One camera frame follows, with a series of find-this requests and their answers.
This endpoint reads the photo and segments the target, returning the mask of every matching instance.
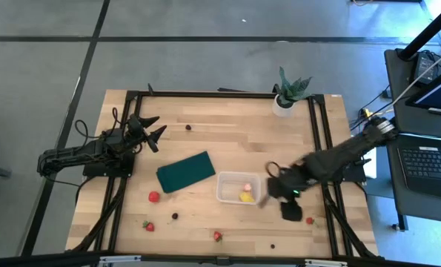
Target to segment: red fruit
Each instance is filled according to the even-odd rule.
[[[220,240],[222,240],[222,234],[220,234],[218,231],[215,231],[215,232],[213,233],[213,239],[214,239],[216,242],[219,242]]]
[[[309,225],[311,225],[311,224],[314,223],[314,219],[311,218],[311,217],[307,217],[307,218],[306,218],[306,223],[309,224]]]
[[[159,193],[156,191],[151,191],[149,193],[149,197],[147,197],[149,199],[150,202],[152,203],[156,203],[159,201]]]
[[[143,228],[146,229],[146,231],[154,231],[154,224],[148,221],[144,221]]]

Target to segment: gray floor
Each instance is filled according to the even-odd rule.
[[[101,0],[0,1],[0,35],[90,36]],[[413,37],[428,14],[413,3],[349,1],[112,0],[103,36]],[[76,85],[88,43],[0,42],[0,257],[18,253],[39,192],[37,156],[52,148]],[[77,119],[95,128],[106,89],[271,91],[279,66],[290,79],[312,76],[313,93],[340,93],[351,119],[388,84],[383,51],[396,45],[314,43],[98,43]],[[427,47],[440,51],[439,47]],[[379,108],[379,100],[371,109]],[[69,146],[82,138],[72,132]],[[80,182],[80,168],[59,179]],[[74,188],[56,185],[35,253],[60,252],[72,220]],[[410,219],[397,233],[393,200],[369,200],[379,252],[391,260],[441,265],[441,222]],[[397,248],[405,249],[401,253]],[[167,266],[143,263],[144,266]],[[179,264],[196,266],[196,264]]]

